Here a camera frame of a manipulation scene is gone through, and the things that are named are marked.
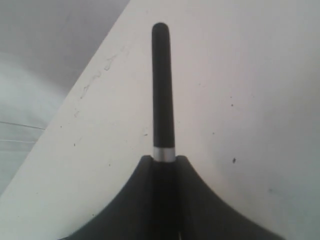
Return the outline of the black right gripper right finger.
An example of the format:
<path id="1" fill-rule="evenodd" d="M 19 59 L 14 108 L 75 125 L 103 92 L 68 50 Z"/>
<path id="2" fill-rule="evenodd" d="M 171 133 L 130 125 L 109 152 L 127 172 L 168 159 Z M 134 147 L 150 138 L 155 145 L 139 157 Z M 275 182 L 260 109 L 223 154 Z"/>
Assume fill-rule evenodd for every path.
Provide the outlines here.
<path id="1" fill-rule="evenodd" d="M 225 203 L 187 157 L 177 157 L 179 231 L 183 240 L 280 240 Z"/>

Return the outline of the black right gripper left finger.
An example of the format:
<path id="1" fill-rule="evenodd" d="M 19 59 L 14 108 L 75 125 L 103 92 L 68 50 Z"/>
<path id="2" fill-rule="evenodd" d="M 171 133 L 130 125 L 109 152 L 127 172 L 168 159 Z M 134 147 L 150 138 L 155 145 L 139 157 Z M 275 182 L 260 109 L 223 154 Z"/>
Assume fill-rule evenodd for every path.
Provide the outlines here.
<path id="1" fill-rule="evenodd" d="M 150 240 L 153 159 L 143 156 L 115 198 L 66 240 Z"/>

